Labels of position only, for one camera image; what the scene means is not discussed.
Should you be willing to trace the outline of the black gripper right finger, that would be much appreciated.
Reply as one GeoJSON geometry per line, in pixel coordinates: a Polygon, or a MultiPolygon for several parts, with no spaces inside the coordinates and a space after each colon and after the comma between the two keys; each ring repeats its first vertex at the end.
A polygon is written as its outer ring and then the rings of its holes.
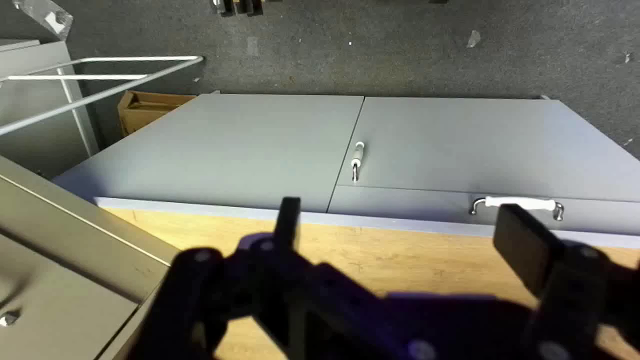
{"type": "Polygon", "coordinates": [[[559,292],[559,265],[566,257],[563,240],[519,204],[498,209],[492,244],[524,289],[536,299],[559,292]]]}

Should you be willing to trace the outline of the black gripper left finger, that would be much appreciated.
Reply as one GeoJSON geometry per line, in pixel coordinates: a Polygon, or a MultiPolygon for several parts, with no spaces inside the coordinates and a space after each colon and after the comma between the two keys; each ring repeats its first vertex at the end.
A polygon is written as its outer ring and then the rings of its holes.
{"type": "Polygon", "coordinates": [[[275,251],[279,254],[293,254],[297,251],[299,221],[303,212],[300,199],[285,199],[275,227],[275,251]]]}

